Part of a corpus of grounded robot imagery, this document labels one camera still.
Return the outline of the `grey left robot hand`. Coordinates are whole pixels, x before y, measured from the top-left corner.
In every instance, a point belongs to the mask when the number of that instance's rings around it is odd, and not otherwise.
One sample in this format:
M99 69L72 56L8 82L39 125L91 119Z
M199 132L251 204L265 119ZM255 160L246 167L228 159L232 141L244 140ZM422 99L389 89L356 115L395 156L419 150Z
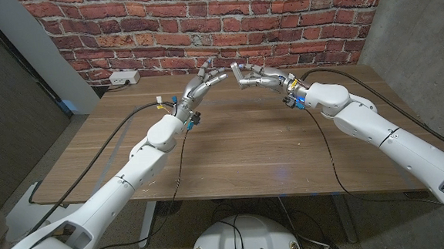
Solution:
M200 105L201 101L216 84L219 84L227 78L225 68L207 71L213 56L200 67L199 72L189 81L183 91L183 95L172 111L172 115L182 122L186 122Z

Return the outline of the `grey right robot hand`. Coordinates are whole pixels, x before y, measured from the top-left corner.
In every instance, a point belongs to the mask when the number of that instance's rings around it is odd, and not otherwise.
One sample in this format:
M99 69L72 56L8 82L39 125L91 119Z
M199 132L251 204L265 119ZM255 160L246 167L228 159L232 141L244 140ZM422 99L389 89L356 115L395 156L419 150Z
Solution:
M296 78L293 74L274 67L256 66L249 63L230 66L241 89L247 87L264 87L282 95L297 95L302 91L305 96L310 88L306 82Z

